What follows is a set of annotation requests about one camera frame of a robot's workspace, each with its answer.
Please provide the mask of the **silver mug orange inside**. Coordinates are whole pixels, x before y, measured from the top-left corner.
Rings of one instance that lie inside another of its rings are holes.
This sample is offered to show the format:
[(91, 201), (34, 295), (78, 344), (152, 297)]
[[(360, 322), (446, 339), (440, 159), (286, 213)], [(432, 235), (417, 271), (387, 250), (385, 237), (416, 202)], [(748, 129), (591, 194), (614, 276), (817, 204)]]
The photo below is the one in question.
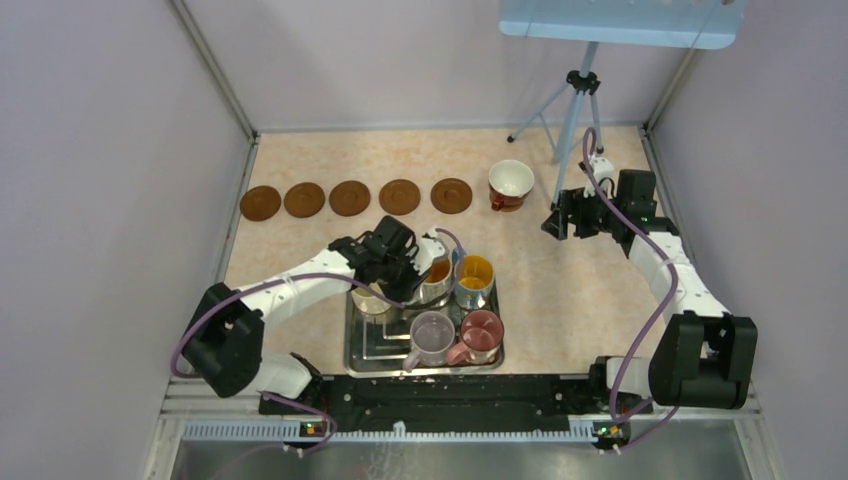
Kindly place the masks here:
[(442, 307), (448, 302), (449, 289), (453, 283), (453, 263), (444, 258), (433, 263), (429, 275), (420, 285), (414, 304), (426, 307)]

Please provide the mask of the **brown coaster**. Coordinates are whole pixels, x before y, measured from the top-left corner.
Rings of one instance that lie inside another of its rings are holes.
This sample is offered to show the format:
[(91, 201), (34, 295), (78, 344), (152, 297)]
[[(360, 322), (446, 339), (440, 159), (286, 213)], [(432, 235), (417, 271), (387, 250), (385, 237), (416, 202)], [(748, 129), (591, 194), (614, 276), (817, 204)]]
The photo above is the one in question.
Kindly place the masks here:
[(281, 205), (282, 197), (277, 189), (260, 185), (244, 193), (239, 201), (239, 212), (249, 221), (262, 222), (272, 218)]
[(371, 202), (368, 187), (356, 180), (346, 180), (336, 185), (330, 192), (331, 210), (339, 216), (351, 217), (365, 211)]
[(287, 213), (295, 218), (309, 218), (320, 212), (326, 202), (323, 188), (314, 182), (292, 186), (283, 198)]
[(421, 194), (418, 185), (411, 180), (395, 179), (381, 188), (378, 198), (381, 208), (386, 213), (402, 216), (418, 208)]
[(472, 203), (473, 191), (463, 180), (444, 178), (434, 184), (430, 200), (436, 210), (444, 214), (459, 214)]

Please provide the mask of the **white red-bottom cup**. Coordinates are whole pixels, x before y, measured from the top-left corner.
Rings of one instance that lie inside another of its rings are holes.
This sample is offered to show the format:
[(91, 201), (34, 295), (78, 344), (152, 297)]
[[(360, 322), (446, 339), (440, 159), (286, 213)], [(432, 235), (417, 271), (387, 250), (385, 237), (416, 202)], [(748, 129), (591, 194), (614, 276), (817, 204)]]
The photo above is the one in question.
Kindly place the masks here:
[(488, 173), (491, 209), (496, 212), (520, 209), (534, 185), (535, 175), (527, 164), (514, 159), (497, 162)]

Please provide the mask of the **lilac mug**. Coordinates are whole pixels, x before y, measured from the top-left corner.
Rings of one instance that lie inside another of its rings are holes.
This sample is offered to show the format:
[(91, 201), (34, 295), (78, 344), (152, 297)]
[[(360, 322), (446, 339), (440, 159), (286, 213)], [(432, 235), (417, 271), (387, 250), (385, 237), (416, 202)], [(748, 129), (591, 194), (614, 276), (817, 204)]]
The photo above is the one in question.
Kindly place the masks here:
[(439, 367), (447, 364), (447, 353), (456, 341), (456, 327), (445, 314), (426, 311), (414, 318), (409, 336), (410, 352), (402, 368), (411, 373), (419, 365)]

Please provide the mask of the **blue butterfly mug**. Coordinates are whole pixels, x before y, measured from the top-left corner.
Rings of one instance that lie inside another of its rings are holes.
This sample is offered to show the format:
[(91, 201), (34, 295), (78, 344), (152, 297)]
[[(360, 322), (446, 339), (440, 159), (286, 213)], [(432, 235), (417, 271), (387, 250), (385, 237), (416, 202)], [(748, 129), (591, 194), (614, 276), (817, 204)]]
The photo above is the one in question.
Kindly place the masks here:
[(461, 255), (458, 250), (452, 252), (452, 260), (454, 276), (459, 279), (453, 291), (457, 305), (464, 310), (486, 306), (495, 284), (493, 265), (483, 256)]

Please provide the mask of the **pink mug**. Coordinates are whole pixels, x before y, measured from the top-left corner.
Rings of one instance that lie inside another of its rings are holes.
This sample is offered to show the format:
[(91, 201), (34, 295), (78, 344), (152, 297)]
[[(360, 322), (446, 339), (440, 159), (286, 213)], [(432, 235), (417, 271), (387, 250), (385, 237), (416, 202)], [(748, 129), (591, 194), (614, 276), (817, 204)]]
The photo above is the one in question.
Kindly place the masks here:
[(502, 346), (504, 325), (500, 317), (489, 310), (473, 310), (460, 324), (457, 343), (446, 353), (447, 363), (482, 365), (489, 363)]

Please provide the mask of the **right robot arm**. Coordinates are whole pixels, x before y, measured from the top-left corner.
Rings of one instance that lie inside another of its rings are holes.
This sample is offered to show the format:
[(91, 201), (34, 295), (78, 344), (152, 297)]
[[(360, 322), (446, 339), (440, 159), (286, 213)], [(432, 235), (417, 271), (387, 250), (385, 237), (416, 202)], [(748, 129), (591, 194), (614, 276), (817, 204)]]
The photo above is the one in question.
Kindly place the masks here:
[(658, 307), (663, 335), (647, 366), (647, 395), (663, 406), (736, 410), (748, 397), (758, 330), (709, 291), (669, 218), (657, 215), (655, 175), (620, 171), (614, 195), (602, 188), (612, 171), (585, 169), (586, 186), (563, 190), (543, 231), (559, 240), (610, 235), (639, 270)]

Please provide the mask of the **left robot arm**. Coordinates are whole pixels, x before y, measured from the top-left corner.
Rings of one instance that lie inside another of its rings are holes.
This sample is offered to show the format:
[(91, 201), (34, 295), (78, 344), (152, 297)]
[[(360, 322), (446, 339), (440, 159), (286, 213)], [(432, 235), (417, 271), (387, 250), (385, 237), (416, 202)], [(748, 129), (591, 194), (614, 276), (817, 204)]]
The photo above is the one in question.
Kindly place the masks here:
[(294, 354), (267, 353), (265, 333), (327, 298), (355, 288), (404, 307), (447, 256), (435, 230), (422, 235), (392, 216), (360, 236), (331, 242), (304, 263), (251, 286), (220, 282), (203, 294), (180, 339), (174, 361), (184, 359), (220, 398), (244, 391), (282, 396), (297, 413), (319, 404), (317, 374)]

